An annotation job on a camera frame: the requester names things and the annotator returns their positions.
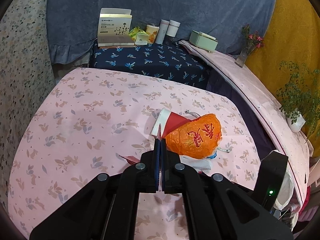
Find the green plant white pot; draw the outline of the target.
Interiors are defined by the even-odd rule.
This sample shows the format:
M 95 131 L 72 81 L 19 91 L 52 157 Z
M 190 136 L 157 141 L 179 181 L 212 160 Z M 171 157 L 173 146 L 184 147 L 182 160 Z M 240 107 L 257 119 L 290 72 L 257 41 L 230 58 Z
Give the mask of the green plant white pot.
M 276 92 L 279 110 L 285 114 L 289 127 L 299 132 L 306 126 L 308 137 L 319 137 L 319 70 L 293 61 L 281 61 L 279 70 L 289 74 L 287 83 Z

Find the white cap bottle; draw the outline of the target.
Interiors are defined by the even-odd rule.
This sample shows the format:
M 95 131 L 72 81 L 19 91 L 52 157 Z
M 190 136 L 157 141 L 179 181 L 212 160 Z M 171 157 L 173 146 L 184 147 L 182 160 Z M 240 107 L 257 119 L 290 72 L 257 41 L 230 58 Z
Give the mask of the white cap bottle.
M 180 22 L 177 22 L 177 21 L 174 21 L 174 20 L 170 20 L 169 21 L 169 25 L 168 25 L 168 28 L 167 28 L 167 32 L 166 32 L 166 35 L 169 36 L 169 37 L 175 37 L 176 34 L 177 34 L 177 31 L 180 27 Z

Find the pink rabbit print tablecloth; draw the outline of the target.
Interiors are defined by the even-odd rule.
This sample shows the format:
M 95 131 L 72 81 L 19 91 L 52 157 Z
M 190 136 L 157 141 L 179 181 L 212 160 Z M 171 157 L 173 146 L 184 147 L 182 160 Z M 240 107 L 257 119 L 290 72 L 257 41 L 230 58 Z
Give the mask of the pink rabbit print tablecloth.
M 125 72 L 76 69 L 47 96 L 27 127 L 11 168 L 8 211 L 29 237 L 35 226 L 101 172 L 128 167 L 153 148 L 162 109 L 191 118 L 213 113 L 221 124 L 217 157 L 203 164 L 253 189 L 260 159 L 235 104 L 187 84 Z

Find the red white paper cup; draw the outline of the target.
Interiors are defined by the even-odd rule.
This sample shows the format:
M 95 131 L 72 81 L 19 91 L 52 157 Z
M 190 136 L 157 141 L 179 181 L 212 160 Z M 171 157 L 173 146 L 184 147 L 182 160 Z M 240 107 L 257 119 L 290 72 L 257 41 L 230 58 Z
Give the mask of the red white paper cup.
M 159 127 L 161 127 L 161 138 L 166 137 L 170 132 L 190 122 L 190 119 L 176 114 L 170 110 L 163 108 L 152 128 L 151 135 L 158 136 Z

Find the white crumpled tissue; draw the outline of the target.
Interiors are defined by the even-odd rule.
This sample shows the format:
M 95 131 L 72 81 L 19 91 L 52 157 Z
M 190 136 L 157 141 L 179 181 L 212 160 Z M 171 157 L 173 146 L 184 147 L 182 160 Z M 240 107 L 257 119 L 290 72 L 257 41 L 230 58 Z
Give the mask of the white crumpled tissue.
M 212 165 L 208 159 L 195 159 L 186 155 L 180 155 L 181 163 L 193 167 L 196 171 L 208 173 Z

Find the tall white bottle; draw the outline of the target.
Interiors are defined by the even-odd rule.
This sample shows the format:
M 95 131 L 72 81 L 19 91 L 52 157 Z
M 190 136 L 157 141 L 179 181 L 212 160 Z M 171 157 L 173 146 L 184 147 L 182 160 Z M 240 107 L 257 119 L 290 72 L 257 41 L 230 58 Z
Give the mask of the tall white bottle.
M 159 24 L 159 30 L 155 39 L 156 44 L 162 44 L 167 33 L 169 21 L 161 20 Z

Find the orange printed tin can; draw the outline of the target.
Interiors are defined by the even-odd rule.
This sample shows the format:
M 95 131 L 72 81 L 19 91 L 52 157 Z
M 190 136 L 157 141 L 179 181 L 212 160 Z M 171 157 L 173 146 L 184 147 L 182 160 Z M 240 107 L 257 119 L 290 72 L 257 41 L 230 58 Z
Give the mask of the orange printed tin can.
M 148 44 L 154 44 L 159 31 L 159 26 L 155 24 L 148 24 L 145 32 L 148 34 Z

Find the green yellow small carton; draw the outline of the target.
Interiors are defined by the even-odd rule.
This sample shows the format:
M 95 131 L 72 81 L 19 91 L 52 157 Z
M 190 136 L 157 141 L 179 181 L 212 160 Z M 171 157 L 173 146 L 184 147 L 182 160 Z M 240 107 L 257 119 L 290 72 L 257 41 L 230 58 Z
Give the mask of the green yellow small carton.
M 129 36 L 134 40 L 135 45 L 145 46 L 148 44 L 149 35 L 140 27 L 134 27 L 129 31 Z

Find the speckled grey wall cloth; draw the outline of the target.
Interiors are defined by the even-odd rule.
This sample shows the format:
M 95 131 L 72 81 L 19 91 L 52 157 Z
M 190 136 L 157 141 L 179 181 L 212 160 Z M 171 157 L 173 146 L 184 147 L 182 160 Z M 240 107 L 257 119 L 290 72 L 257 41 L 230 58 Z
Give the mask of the speckled grey wall cloth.
M 47 0 L 13 0 L 1 19 L 1 204 L 20 140 L 55 86 L 47 30 Z

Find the blue grey backdrop blanket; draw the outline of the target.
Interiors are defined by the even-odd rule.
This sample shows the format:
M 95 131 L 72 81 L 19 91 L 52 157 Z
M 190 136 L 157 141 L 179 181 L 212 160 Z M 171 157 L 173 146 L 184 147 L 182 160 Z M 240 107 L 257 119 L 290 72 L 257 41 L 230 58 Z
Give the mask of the blue grey backdrop blanket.
M 98 32 L 101 8 L 131 10 L 133 27 L 161 20 L 180 22 L 177 39 L 201 31 L 217 39 L 217 50 L 238 55 L 241 29 L 264 35 L 276 0 L 48 0 L 47 37 L 52 63 L 69 64 L 87 53 Z

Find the navy floral cloth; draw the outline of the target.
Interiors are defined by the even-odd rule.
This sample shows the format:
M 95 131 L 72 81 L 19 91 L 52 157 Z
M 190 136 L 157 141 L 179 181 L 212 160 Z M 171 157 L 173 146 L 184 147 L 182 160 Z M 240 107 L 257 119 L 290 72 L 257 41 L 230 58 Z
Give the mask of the navy floral cloth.
M 209 68 L 176 43 L 136 47 L 93 47 L 92 68 L 108 69 L 175 81 L 200 89 L 207 87 Z

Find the pale pink bench cover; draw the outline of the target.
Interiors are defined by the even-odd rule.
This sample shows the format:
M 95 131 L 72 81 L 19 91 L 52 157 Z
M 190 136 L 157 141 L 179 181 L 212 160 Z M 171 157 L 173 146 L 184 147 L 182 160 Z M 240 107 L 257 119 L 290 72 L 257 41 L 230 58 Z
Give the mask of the pale pink bench cover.
M 289 158 L 289 174 L 297 200 L 302 206 L 308 191 L 309 158 L 313 154 L 313 146 L 304 133 L 291 131 L 285 114 L 280 111 L 278 100 L 247 66 L 239 67 L 232 56 L 219 51 L 208 52 L 185 40 L 179 44 L 218 72 L 248 104 L 276 149 Z

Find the red gold envelope packet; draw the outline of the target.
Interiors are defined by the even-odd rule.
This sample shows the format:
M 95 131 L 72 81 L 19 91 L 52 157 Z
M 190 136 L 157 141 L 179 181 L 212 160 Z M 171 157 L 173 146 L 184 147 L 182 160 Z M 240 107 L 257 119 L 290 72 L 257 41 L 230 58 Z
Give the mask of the red gold envelope packet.
M 140 162 L 139 159 L 137 159 L 136 157 L 134 156 L 120 156 L 122 159 L 126 160 L 130 165 L 136 165 L 137 163 Z

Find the white lined trash bin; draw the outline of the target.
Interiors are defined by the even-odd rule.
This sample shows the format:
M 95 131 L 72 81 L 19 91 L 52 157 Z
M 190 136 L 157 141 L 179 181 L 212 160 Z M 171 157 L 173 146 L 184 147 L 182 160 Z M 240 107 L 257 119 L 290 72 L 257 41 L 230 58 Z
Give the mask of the white lined trash bin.
M 290 174 L 290 169 L 289 167 L 287 167 L 282 185 L 280 187 L 280 191 L 274 202 L 273 207 L 280 211 L 283 210 L 289 204 L 293 196 L 294 188 L 295 186 L 293 183 L 292 176 Z

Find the orange plastic bag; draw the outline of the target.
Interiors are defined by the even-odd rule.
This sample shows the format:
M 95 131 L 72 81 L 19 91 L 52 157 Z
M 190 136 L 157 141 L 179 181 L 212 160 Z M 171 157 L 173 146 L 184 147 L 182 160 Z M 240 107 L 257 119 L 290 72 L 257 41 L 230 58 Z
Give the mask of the orange plastic bag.
M 222 140 L 221 124 L 209 113 L 183 124 L 165 137 L 168 150 L 194 159 L 210 157 Z

